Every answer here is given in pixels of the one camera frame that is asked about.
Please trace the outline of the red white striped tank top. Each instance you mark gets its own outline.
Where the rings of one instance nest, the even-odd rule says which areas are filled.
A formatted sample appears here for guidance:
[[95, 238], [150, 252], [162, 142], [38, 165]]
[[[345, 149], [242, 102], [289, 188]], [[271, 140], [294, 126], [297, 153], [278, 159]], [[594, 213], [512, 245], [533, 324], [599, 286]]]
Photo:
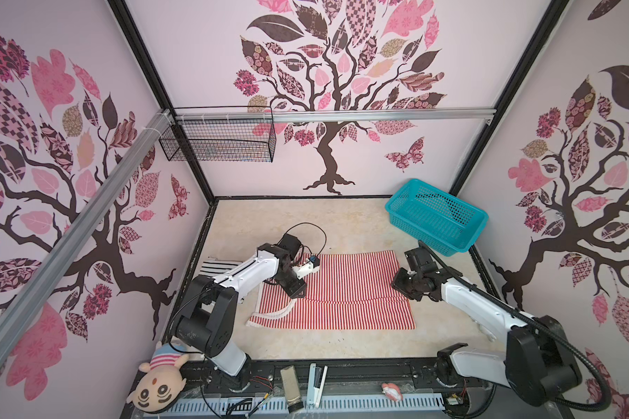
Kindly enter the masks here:
[[263, 285], [251, 328], [288, 330], [414, 330], [409, 300], [391, 287], [400, 269], [394, 251], [323, 255], [305, 277], [303, 298]]

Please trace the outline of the black white striped tank top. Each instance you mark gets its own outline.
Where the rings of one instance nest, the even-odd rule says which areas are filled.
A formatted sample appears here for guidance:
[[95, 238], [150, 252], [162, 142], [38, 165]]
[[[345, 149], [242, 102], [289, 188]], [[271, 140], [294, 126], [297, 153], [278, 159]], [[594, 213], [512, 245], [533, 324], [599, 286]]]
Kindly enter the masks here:
[[196, 274], [215, 277], [235, 269], [240, 265], [238, 261], [219, 260], [208, 258], [198, 264]]

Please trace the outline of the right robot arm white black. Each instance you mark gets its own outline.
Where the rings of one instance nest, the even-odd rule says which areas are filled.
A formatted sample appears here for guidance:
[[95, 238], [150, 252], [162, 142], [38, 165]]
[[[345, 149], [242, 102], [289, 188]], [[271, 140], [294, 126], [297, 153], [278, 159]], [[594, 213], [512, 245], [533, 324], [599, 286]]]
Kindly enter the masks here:
[[406, 251], [405, 258], [408, 266], [391, 282], [395, 291], [409, 300], [428, 298], [461, 310], [489, 340], [503, 346], [501, 351], [489, 351], [456, 343], [441, 349], [435, 363], [441, 384], [454, 386], [475, 378], [512, 389], [536, 407], [581, 384], [576, 357], [559, 343], [565, 334], [555, 319], [515, 311], [440, 263], [424, 243]]

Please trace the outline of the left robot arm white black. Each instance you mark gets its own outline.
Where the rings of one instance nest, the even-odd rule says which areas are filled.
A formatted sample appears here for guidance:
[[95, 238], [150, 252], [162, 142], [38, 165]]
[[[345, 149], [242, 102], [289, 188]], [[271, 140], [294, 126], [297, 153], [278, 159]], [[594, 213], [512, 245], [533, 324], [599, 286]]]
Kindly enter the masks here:
[[169, 326], [173, 340], [183, 344], [178, 352], [211, 361], [228, 389], [245, 389], [252, 361], [232, 341], [237, 306], [268, 280], [288, 298], [303, 298], [305, 277], [318, 272], [321, 262], [317, 254], [302, 254], [302, 247], [297, 237], [286, 233], [278, 244], [262, 244], [248, 260], [226, 272], [195, 277]]

